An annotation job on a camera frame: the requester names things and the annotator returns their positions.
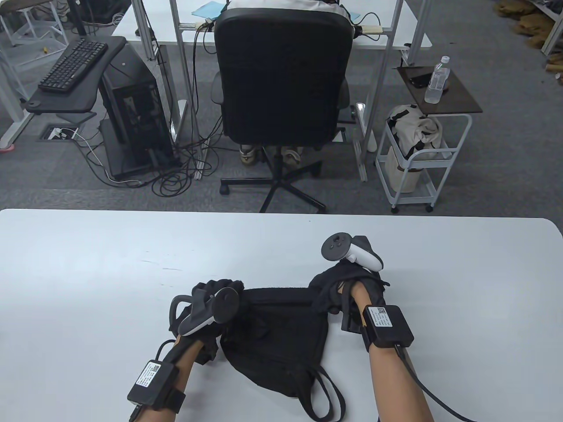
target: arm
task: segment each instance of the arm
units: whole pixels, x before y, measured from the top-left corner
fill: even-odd
[[[357,282],[352,287],[351,295],[360,311],[372,304],[362,283]],[[434,422],[424,394],[394,349],[379,349],[372,344],[369,363],[381,422]]]
[[[184,391],[186,389],[187,379],[190,376],[191,367],[194,366],[195,358],[198,356],[202,347],[203,343],[199,340],[196,341],[176,364],[180,370],[175,384],[175,387],[178,390]],[[136,422],[173,422],[175,418],[176,414],[170,409],[156,411],[148,408],[142,411]]]

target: plastic bottle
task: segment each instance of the plastic bottle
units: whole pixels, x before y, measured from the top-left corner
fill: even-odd
[[[442,98],[442,92],[448,76],[450,75],[450,69],[448,63],[450,58],[448,56],[442,57],[440,63],[434,68],[434,73],[432,73],[432,79],[428,84],[428,89],[424,95],[424,100],[430,104],[438,104]]]

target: smartphone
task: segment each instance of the smartphone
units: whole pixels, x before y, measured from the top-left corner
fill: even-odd
[[[425,73],[424,75],[415,76],[410,78],[409,81],[415,88],[426,88],[432,79],[431,73]]]

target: white cloth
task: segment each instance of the white cloth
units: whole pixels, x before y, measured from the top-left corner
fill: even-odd
[[[397,123],[393,134],[399,138],[399,148],[403,157],[425,149],[440,148],[442,125],[434,118],[424,117],[420,109],[412,105],[401,105],[391,110],[390,118]],[[435,154],[420,154],[414,160],[431,160]]]
[[[227,5],[227,10],[235,8],[290,9],[328,12],[342,15],[350,22],[348,12],[343,7],[337,4],[330,5],[318,0],[231,0]]]

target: black glove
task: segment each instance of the black glove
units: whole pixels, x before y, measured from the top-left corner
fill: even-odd
[[[206,296],[211,296],[217,293],[219,290],[225,287],[230,287],[236,290],[237,293],[241,293],[244,289],[244,285],[242,281],[233,281],[233,280],[210,280],[207,283],[198,283],[194,286],[191,290],[192,295],[194,295],[195,291],[205,290]],[[185,302],[186,297],[177,296],[172,301],[170,306],[170,328],[169,330],[174,334],[175,337],[178,337],[178,327],[180,323],[191,313],[191,305],[186,306],[180,316],[176,318],[176,309],[181,302]],[[177,361],[185,351],[193,344],[196,340],[200,340],[203,343],[203,348],[199,352],[196,362],[203,365],[209,361],[215,359],[217,354],[218,346],[217,346],[217,337],[219,337],[225,331],[227,324],[218,324],[216,322],[207,325],[200,330],[196,331],[195,333],[189,336],[182,336],[178,344],[176,344],[170,352],[166,355],[165,360],[168,362],[175,362]]]
[[[374,306],[385,305],[383,292],[389,283],[381,280],[378,272],[370,272],[362,266],[342,259],[334,267],[318,274],[309,283],[309,288],[319,293],[313,301],[312,307],[318,312],[330,312],[337,314],[342,311],[344,319],[342,329],[345,331],[359,332],[359,314],[356,302],[350,295],[350,290],[355,282],[361,282],[368,291]],[[342,294],[338,289],[343,287]],[[351,329],[350,318],[355,322],[356,328]]]

